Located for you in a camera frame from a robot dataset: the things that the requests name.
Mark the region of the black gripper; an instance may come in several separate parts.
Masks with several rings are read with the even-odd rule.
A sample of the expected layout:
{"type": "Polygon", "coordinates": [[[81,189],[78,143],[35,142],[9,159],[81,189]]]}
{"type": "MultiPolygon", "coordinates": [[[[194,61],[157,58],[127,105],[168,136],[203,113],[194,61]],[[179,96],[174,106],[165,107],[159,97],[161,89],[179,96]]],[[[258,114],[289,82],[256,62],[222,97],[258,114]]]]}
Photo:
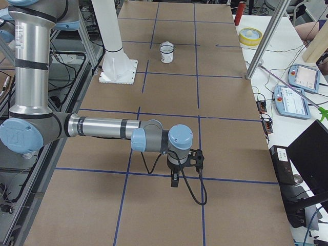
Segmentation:
{"type": "Polygon", "coordinates": [[[179,185],[179,172],[181,170],[179,165],[169,164],[169,168],[171,170],[171,187],[177,188],[179,185]]]}

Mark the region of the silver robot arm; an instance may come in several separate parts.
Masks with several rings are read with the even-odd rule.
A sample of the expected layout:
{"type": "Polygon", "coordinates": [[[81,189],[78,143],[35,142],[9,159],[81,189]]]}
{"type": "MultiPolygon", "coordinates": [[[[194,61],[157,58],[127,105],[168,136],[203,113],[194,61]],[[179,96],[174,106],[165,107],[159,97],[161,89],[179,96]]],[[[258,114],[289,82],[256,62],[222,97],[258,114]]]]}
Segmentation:
{"type": "Polygon", "coordinates": [[[15,104],[1,124],[1,141],[27,154],[65,137],[126,139],[139,152],[167,156],[171,185],[178,186],[190,164],[193,133],[185,125],[164,130],[157,120],[92,118],[48,107],[50,32],[80,26],[78,1],[10,1],[15,21],[15,104]]]}

